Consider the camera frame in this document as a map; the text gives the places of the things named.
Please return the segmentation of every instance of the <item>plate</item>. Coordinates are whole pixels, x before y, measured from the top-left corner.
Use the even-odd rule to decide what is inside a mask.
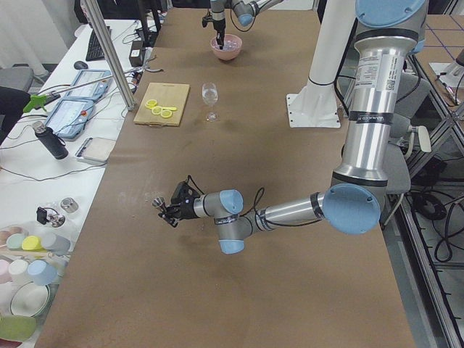
[[[50,288],[28,283],[13,296],[10,310],[14,315],[33,317],[41,314],[50,299]]]

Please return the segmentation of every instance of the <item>black thermos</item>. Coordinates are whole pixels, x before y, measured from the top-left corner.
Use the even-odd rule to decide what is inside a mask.
[[[50,151],[57,160],[62,160],[67,156],[65,143],[57,135],[53,134],[53,129],[46,127],[41,121],[34,122],[32,128],[38,140]]]

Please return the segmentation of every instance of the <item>black mouse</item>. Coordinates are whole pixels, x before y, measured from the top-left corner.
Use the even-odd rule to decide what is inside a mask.
[[[88,65],[86,62],[78,60],[76,63],[74,63],[74,68],[77,70],[88,69]]]

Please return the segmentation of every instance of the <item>wooden cutting board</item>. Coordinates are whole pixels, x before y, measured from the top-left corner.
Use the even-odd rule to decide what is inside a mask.
[[[178,127],[181,124],[189,90],[190,85],[186,84],[150,83],[133,119],[134,123],[138,125],[172,125]],[[152,111],[145,107],[146,101],[150,99],[156,99],[158,105],[162,107],[177,107],[177,111],[173,111],[173,116],[170,118],[153,115]]]

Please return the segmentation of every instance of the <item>black keyboard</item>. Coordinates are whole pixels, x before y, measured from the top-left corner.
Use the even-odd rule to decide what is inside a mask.
[[[90,34],[90,39],[88,40],[86,61],[90,62],[92,60],[102,59],[104,59],[102,47],[100,46],[99,39],[96,38],[95,32],[92,30],[92,34]]]

